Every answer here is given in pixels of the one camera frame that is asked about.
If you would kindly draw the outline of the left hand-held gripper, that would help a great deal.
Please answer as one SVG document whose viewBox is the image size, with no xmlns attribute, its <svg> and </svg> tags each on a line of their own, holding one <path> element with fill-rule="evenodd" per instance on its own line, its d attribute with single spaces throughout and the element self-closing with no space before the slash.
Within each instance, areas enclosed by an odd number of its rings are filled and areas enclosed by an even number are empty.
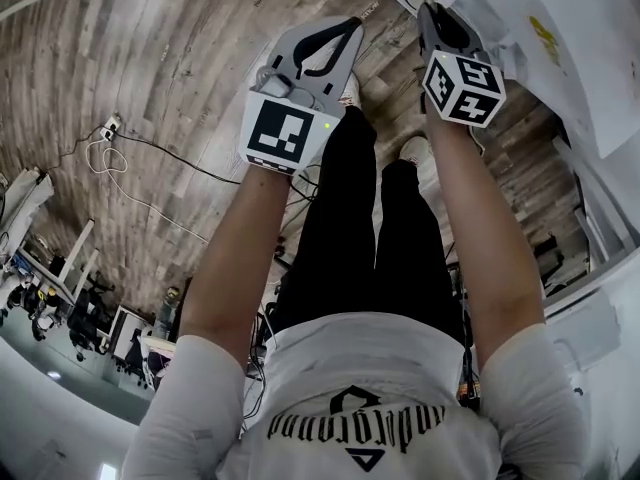
<svg viewBox="0 0 640 480">
<path fill-rule="evenodd" d="M 299 173 L 313 162 L 345 115 L 337 100 L 363 37 L 361 19 L 346 16 L 308 22 L 281 36 L 269 56 L 272 68 L 260 68 L 248 92 L 239 143 L 244 161 L 279 173 Z M 280 73 L 303 79 L 303 88 Z"/>
</svg>

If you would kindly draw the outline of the person's right forearm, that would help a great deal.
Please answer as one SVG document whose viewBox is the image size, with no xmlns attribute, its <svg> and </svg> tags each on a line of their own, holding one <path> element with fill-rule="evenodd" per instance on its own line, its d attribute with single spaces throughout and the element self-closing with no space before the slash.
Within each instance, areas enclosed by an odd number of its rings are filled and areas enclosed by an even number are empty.
<svg viewBox="0 0 640 480">
<path fill-rule="evenodd" d="M 426 110 L 426 134 L 467 286 L 478 366 L 545 321 L 529 243 L 467 129 Z"/>
</svg>

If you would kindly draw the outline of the black trousers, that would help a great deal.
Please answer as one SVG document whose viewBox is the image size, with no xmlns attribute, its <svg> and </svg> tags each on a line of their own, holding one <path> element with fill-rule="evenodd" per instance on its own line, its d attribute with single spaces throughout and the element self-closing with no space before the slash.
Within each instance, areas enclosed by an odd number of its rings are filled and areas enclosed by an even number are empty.
<svg viewBox="0 0 640 480">
<path fill-rule="evenodd" d="M 331 134 L 298 252 L 269 320 L 275 332 L 351 312 L 404 316 L 464 340 L 436 216 L 414 164 L 376 170 L 377 134 L 354 106 Z"/>
</svg>

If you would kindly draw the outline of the white printed t-shirt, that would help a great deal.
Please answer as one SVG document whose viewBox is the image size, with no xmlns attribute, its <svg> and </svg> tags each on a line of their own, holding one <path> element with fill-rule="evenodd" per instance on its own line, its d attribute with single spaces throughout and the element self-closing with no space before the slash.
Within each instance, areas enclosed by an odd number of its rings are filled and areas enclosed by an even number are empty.
<svg viewBox="0 0 640 480">
<path fill-rule="evenodd" d="M 178 340 L 124 461 L 123 480 L 581 480 L 588 436 L 542 324 L 456 392 L 463 347 L 383 313 L 323 317 L 268 344 L 260 414 L 243 423 L 245 376 L 220 346 Z"/>
</svg>

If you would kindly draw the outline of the person's left forearm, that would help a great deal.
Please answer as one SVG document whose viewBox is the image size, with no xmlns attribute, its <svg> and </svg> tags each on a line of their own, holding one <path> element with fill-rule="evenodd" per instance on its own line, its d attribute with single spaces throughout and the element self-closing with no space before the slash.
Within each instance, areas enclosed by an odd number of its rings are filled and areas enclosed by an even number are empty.
<svg viewBox="0 0 640 480">
<path fill-rule="evenodd" d="M 180 334 L 204 338 L 247 364 L 290 190 L 290 178 L 248 168 L 193 276 Z"/>
</svg>

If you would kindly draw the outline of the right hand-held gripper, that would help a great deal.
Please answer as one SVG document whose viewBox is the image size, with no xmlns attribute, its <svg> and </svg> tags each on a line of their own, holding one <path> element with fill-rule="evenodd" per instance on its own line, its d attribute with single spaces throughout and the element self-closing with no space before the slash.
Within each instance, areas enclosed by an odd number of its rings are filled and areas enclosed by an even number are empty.
<svg viewBox="0 0 640 480">
<path fill-rule="evenodd" d="M 438 49 L 431 54 L 422 87 L 440 118 L 487 127 L 505 103 L 506 89 L 496 66 L 473 59 L 486 57 L 478 34 L 450 8 L 426 2 L 418 10 L 418 27 L 420 51 Z"/>
</svg>

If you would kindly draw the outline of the black office chair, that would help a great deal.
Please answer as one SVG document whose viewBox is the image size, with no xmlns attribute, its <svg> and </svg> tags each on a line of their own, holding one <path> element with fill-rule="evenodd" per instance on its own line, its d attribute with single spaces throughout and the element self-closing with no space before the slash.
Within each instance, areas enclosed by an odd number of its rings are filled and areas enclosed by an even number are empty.
<svg viewBox="0 0 640 480">
<path fill-rule="evenodd" d="M 104 335 L 111 330 L 113 312 L 107 308 L 102 295 L 95 288 L 83 289 L 67 320 L 69 339 L 78 362 L 86 359 L 86 352 L 99 355 L 107 352 L 109 338 Z"/>
</svg>

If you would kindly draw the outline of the white shoe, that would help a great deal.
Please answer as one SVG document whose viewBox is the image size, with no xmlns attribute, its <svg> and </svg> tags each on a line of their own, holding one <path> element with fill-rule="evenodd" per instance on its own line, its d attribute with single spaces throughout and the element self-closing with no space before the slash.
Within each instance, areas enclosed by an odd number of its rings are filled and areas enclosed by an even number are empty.
<svg viewBox="0 0 640 480">
<path fill-rule="evenodd" d="M 435 159 L 431 144 L 424 136 L 414 136 L 407 140 L 402 146 L 398 159 L 420 169 L 433 169 Z"/>
<path fill-rule="evenodd" d="M 344 107 L 362 108 L 359 81 L 354 72 L 351 72 L 339 102 Z"/>
</svg>

